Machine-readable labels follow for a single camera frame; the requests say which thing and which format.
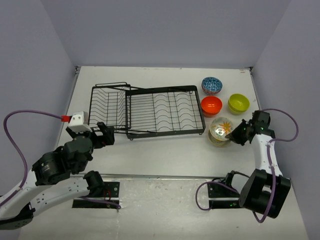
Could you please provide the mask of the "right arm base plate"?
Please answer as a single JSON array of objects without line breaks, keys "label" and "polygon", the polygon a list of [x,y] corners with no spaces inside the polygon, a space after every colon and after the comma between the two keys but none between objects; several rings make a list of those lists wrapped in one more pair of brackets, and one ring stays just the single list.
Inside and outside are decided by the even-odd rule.
[{"label": "right arm base plate", "polygon": [[239,194],[225,187],[210,183],[207,185],[209,210],[240,209]]}]

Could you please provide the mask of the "green bowl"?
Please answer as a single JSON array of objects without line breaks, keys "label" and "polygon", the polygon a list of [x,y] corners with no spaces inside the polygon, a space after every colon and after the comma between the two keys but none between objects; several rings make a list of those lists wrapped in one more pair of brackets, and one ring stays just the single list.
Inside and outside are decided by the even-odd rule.
[{"label": "green bowl", "polygon": [[245,113],[250,107],[250,101],[242,94],[232,94],[228,99],[229,111],[234,115]]}]

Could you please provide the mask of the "blue patterned bowl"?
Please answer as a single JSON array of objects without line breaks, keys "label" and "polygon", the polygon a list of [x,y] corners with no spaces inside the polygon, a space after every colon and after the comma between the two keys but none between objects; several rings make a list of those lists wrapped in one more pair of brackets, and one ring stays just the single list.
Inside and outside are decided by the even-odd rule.
[{"label": "blue patterned bowl", "polygon": [[205,77],[201,82],[201,87],[205,94],[212,96],[222,90],[223,83],[216,77]]}]

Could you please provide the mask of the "white bowl leaf pattern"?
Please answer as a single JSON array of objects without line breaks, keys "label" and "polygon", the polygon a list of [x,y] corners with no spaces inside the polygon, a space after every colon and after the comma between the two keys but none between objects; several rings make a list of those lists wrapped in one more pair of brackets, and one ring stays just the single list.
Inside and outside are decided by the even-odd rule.
[{"label": "white bowl leaf pattern", "polygon": [[233,122],[226,117],[215,118],[209,126],[211,135],[218,141],[227,141],[228,138],[226,138],[226,136],[233,130]]}]

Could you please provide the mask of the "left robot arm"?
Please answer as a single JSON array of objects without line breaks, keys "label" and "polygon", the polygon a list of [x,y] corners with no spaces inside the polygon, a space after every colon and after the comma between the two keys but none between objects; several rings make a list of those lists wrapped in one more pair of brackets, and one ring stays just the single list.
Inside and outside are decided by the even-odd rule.
[{"label": "left robot arm", "polygon": [[24,183],[17,185],[15,195],[0,205],[1,230],[16,230],[29,224],[36,215],[74,198],[94,198],[103,193],[105,184],[98,171],[89,171],[72,184],[55,191],[54,185],[83,172],[93,151],[115,143],[115,129],[103,122],[94,128],[75,132],[66,128],[72,140],[56,150],[45,153],[32,165]]}]

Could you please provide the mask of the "orange bowl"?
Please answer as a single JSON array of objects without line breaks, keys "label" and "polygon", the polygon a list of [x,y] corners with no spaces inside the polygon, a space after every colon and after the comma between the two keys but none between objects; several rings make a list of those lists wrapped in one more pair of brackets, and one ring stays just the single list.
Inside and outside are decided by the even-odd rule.
[{"label": "orange bowl", "polygon": [[216,96],[206,96],[201,101],[201,109],[205,117],[217,115],[223,108],[223,102]]}]

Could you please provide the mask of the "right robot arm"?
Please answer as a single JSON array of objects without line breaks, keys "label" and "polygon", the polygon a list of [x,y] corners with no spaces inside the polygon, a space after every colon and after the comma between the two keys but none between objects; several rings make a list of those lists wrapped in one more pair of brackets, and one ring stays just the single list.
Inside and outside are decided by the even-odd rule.
[{"label": "right robot arm", "polygon": [[241,123],[226,138],[233,143],[253,147],[255,169],[250,176],[231,171],[226,176],[223,191],[227,196],[239,194],[239,206],[250,210],[258,223],[266,218],[275,219],[291,189],[291,181],[283,176],[275,154],[278,142],[269,128],[269,111],[256,110],[252,118]]}]

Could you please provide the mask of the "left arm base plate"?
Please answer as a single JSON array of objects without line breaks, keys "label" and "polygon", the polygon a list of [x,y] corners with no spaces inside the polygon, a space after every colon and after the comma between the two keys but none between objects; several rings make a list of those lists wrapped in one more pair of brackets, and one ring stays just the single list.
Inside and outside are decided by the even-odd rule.
[{"label": "left arm base plate", "polygon": [[87,201],[82,198],[76,198],[72,202],[73,209],[89,209],[89,210],[119,210],[116,205],[120,205],[120,182],[119,181],[105,181],[104,189],[98,194],[87,196],[88,199],[94,200]]}]

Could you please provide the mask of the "white bowl yellow dots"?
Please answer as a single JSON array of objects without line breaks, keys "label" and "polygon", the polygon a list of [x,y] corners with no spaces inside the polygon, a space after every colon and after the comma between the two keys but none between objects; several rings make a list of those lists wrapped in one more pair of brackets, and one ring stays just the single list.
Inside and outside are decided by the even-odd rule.
[{"label": "white bowl yellow dots", "polygon": [[231,143],[229,139],[224,141],[216,139],[210,132],[208,132],[208,139],[216,147],[226,147]]}]

